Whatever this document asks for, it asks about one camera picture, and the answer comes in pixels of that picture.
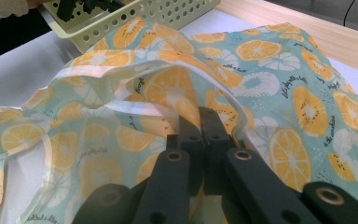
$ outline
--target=wooden table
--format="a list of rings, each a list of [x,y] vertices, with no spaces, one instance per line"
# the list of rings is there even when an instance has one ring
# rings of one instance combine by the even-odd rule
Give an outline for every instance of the wooden table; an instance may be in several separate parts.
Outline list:
[[[358,69],[358,31],[263,0],[222,0],[216,9],[257,26],[291,22],[310,33],[328,57]]]

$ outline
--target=gray floor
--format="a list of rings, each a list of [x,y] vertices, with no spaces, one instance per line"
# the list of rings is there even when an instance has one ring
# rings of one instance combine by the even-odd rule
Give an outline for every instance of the gray floor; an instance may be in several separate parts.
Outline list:
[[[352,0],[267,0],[271,3],[289,7],[311,16],[343,25],[345,13]],[[346,26],[358,30],[358,0],[351,7]]]

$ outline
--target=plastic basket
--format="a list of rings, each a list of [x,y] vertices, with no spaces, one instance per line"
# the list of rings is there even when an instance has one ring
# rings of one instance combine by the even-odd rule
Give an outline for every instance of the plastic basket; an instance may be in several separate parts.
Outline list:
[[[179,29],[211,10],[220,0],[135,0],[121,9],[109,13],[96,8],[88,14],[76,4],[68,22],[57,17],[59,0],[44,4],[53,18],[48,25],[60,38],[71,39],[84,53],[106,34],[134,17]]]

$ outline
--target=wire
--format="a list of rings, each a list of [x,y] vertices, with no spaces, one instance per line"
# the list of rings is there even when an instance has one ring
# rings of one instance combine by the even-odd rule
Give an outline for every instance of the wire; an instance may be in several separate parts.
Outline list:
[[[351,6],[353,5],[353,3],[355,2],[356,0],[353,0],[350,7],[348,7],[348,10],[347,10],[347,13],[345,13],[345,17],[344,17],[344,26],[345,26],[345,21],[347,20],[347,16],[348,16],[348,13],[350,12],[351,10]]]

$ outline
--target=papaya print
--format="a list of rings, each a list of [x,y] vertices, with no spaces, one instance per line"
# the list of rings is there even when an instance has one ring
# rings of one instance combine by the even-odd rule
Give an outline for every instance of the papaya print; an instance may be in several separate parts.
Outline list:
[[[179,117],[201,130],[199,106],[285,185],[326,181],[358,200],[358,96],[307,32],[283,23],[186,37],[129,18],[21,108],[0,106],[0,207],[12,205],[8,159],[44,150],[42,186],[18,222],[71,223],[98,187],[150,177]],[[191,223],[227,223],[220,197],[201,192],[189,207]]]

